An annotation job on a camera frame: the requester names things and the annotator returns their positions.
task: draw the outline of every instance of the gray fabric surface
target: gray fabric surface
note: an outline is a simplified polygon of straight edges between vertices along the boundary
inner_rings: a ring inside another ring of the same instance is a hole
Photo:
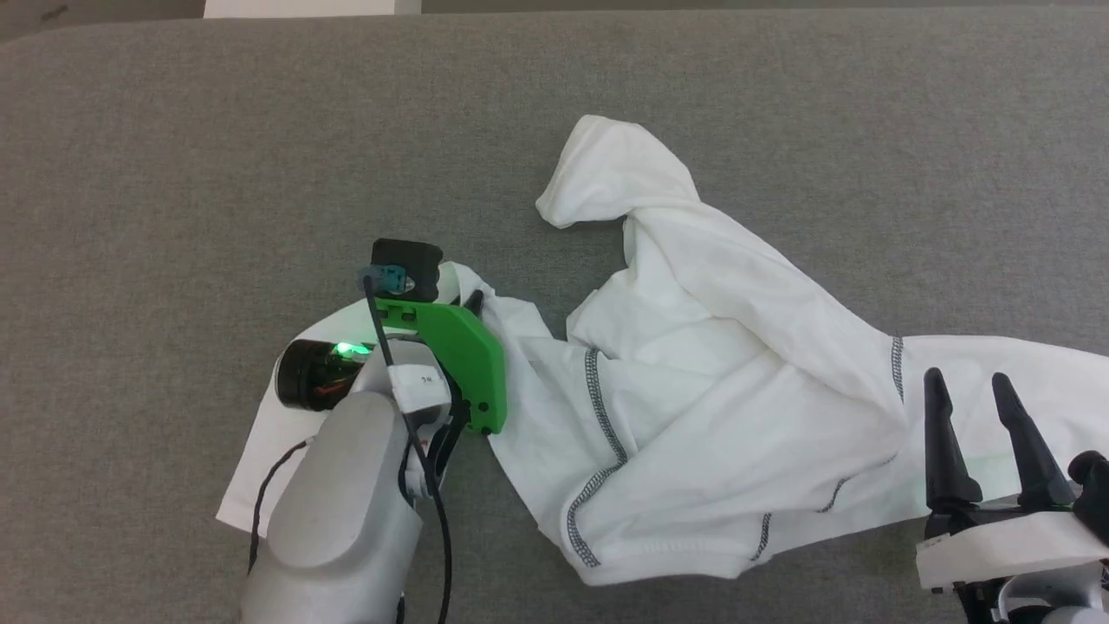
[[[154,22],[0,47],[4,621],[230,622],[213,520],[285,341],[375,236],[440,244],[556,333],[614,223],[536,214],[583,113],[891,334],[1109,355],[1109,12],[591,13]],[[737,581],[583,586],[480,439],[446,503],[456,622],[958,622],[919,523]],[[434,514],[410,622],[438,604]]]

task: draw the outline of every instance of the green light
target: green light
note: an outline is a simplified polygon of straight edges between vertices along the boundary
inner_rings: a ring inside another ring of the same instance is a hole
[[[358,356],[369,356],[369,349],[366,349],[363,345],[350,345],[349,342],[340,342],[335,346],[335,352],[339,356],[350,356],[352,354],[357,354]]]

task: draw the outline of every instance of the white garment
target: white garment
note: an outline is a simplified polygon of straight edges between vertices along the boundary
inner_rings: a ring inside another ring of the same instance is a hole
[[[930,367],[944,371],[987,499],[1019,490],[994,372],[1011,378],[1060,466],[1109,449],[1109,360],[1004,338],[888,337],[701,203],[685,166],[639,125],[582,117],[537,206],[560,227],[627,215],[628,268],[573,311],[569,342],[466,266],[444,265],[440,298],[486,291],[482,321],[509,378],[508,421],[489,442],[588,584],[734,577],[774,553],[927,513]],[[372,338],[359,308],[301,338]],[[317,419],[267,391],[220,520],[250,526],[262,478]],[[263,534],[285,482],[269,485]]]

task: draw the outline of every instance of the white label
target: white label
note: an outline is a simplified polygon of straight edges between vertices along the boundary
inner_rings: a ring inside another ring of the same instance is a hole
[[[389,382],[393,398],[406,415],[450,403],[450,387],[435,367],[395,365],[389,367]]]

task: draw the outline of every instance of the floor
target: floor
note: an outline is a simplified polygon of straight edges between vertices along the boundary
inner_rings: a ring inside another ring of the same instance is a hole
[[[425,13],[622,9],[764,9],[1109,4],[1109,0],[424,0]],[[98,22],[200,18],[204,0],[0,0],[0,42],[42,30]]]

